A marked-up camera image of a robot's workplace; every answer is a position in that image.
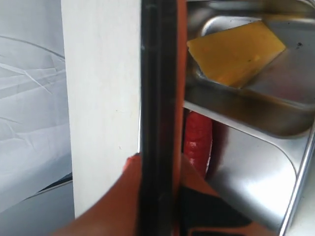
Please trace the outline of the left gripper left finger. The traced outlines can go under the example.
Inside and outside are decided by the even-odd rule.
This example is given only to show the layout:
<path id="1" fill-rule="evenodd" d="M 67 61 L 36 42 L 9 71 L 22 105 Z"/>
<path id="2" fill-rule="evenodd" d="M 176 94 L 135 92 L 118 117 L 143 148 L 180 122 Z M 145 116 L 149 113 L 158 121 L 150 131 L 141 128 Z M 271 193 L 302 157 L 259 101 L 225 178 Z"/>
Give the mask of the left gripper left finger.
<path id="1" fill-rule="evenodd" d="M 141 155 L 129 157 L 109 191 L 54 236 L 135 236 L 141 185 Z"/>

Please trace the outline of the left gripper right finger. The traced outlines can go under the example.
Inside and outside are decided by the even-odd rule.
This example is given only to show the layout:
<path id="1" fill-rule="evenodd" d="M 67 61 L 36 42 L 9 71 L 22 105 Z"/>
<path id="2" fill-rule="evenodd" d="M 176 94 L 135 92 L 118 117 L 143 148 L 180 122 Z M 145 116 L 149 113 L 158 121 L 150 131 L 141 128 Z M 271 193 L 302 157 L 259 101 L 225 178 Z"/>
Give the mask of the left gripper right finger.
<path id="1" fill-rule="evenodd" d="M 276 233 L 249 219 L 227 202 L 201 177 L 186 157 L 175 157 L 179 180 L 176 236 L 274 236 Z"/>

